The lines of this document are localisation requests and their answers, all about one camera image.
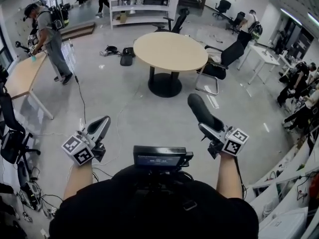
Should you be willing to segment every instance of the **screen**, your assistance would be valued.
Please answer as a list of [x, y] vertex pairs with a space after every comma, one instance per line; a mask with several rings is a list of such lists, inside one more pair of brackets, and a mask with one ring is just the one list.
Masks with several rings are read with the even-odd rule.
[[180, 157], [138, 156], [138, 165], [146, 166], [177, 166]]

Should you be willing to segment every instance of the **mesh office chair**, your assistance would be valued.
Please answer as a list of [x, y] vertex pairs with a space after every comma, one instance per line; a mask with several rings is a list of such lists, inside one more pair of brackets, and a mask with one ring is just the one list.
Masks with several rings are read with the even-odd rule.
[[197, 72], [199, 73], [197, 80], [196, 80], [196, 86], [197, 82], [199, 80], [199, 77], [203, 74], [209, 77], [212, 77], [216, 80], [216, 88], [217, 88], [217, 93], [212, 93], [204, 89], [200, 89], [196, 87], [197, 90], [203, 91], [207, 94], [210, 95], [218, 95], [219, 90], [218, 90], [218, 79], [219, 80], [224, 80], [226, 78], [226, 70], [228, 69], [228, 66], [233, 63], [236, 59], [240, 58], [244, 54], [244, 47], [243, 45], [239, 42], [236, 41], [232, 45], [230, 45], [227, 49], [220, 50], [217, 48], [214, 48], [212, 46], [205, 46], [205, 49], [215, 49], [218, 51], [221, 51], [220, 58], [221, 62], [216, 63], [212, 61], [211, 59], [208, 59], [208, 62], [201, 73], [201, 69], [198, 69]]
[[234, 34], [234, 32], [238, 33], [239, 30], [237, 29], [237, 26], [240, 24], [240, 22], [242, 22], [242, 20], [245, 18], [245, 13], [244, 12], [240, 12], [237, 14], [237, 17], [235, 18], [235, 20], [230, 19], [229, 22], [229, 27], [226, 28], [226, 30], [233, 30], [232, 34]]
[[4, 122], [11, 129], [2, 138], [0, 154], [7, 162], [11, 164], [18, 164], [22, 157], [28, 173], [31, 174], [31, 170], [27, 165], [25, 154], [27, 152], [35, 152], [36, 154], [40, 155], [41, 152], [37, 149], [28, 148], [28, 140], [30, 137], [32, 138], [33, 135], [29, 133], [25, 137], [25, 129], [15, 119], [11, 96], [7, 92], [3, 83], [0, 83], [0, 106], [2, 108]]
[[163, 17], [164, 19], [168, 20], [168, 29], [165, 29], [164, 25], [162, 24], [158, 24], [155, 23], [153, 24], [153, 26], [157, 27], [157, 30], [155, 32], [172, 32], [172, 33], [176, 33], [179, 34], [181, 29], [182, 29], [182, 25], [185, 22], [187, 16], [189, 15], [189, 10], [187, 8], [181, 9], [179, 11], [179, 17], [176, 20], [175, 26], [173, 27], [173, 29], [171, 28], [171, 22], [174, 21], [172, 18], [169, 17]]
[[229, 1], [221, 0], [219, 2], [219, 6], [218, 7], [217, 7], [217, 3], [216, 3], [215, 9], [218, 12], [214, 12], [213, 16], [216, 15], [217, 19], [218, 19], [219, 16], [222, 16], [222, 18], [223, 18], [224, 17], [223, 13], [227, 12], [227, 10], [229, 10], [230, 7], [231, 7], [231, 3]]

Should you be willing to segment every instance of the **white desk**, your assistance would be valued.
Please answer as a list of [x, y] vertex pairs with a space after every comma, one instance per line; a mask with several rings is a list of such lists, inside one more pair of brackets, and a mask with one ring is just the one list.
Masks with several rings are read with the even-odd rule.
[[261, 47], [257, 47], [257, 46], [253, 46], [250, 45], [249, 46], [249, 51], [247, 52], [246, 56], [244, 57], [244, 59], [242, 60], [242, 62], [240, 63], [239, 67], [237, 68], [238, 70], [240, 70], [240, 68], [243, 66], [243, 64], [245, 63], [248, 55], [251, 53], [251, 51], [253, 51], [253, 53], [257, 54], [257, 56], [259, 57], [259, 62], [257, 63], [257, 66], [254, 69], [255, 74], [253, 75], [253, 77], [249, 80], [248, 84], [251, 84], [251, 82], [254, 80], [254, 78], [259, 74], [259, 72], [263, 69], [265, 64], [268, 65], [273, 65], [273, 67], [269, 70], [269, 74], [267, 76], [267, 78], [265, 79], [265, 81], [263, 79], [262, 82], [265, 84], [272, 72], [272, 70], [274, 69], [275, 66], [279, 66], [280, 64], [278, 63], [278, 61], [269, 53], [267, 52], [267, 55], [265, 55], [263, 53], [263, 51], [265, 51], [266, 49], [261, 48]]
[[285, 59], [285, 57], [284, 57], [283, 55], [281, 55], [281, 54], [279, 55], [279, 59], [278, 59], [277, 61], [279, 61], [280, 59], [285, 63], [285, 65], [284, 65], [284, 67], [283, 67], [283, 70], [285, 71], [284, 75], [287, 75], [288, 72], [289, 72], [289, 70], [290, 70], [290, 69], [293, 69], [294, 66], [292, 66], [292, 65]]

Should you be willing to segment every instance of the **black shirt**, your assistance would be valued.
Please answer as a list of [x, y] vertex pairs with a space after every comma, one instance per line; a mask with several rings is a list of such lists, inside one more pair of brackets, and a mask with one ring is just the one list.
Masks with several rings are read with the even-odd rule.
[[133, 186], [113, 178], [95, 183], [63, 201], [50, 223], [51, 239], [203, 235], [210, 238], [258, 238], [255, 210], [244, 200], [227, 199], [209, 185], [185, 183], [197, 207], [186, 211], [174, 197], [136, 201]]

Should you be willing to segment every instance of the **cap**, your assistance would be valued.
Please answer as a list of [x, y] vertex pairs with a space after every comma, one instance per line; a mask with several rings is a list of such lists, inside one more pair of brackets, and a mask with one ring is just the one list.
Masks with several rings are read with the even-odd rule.
[[24, 16], [26, 18], [29, 18], [30, 13], [32, 12], [32, 10], [36, 9], [36, 8], [38, 8], [38, 5], [36, 5], [35, 3], [29, 4], [24, 10]]

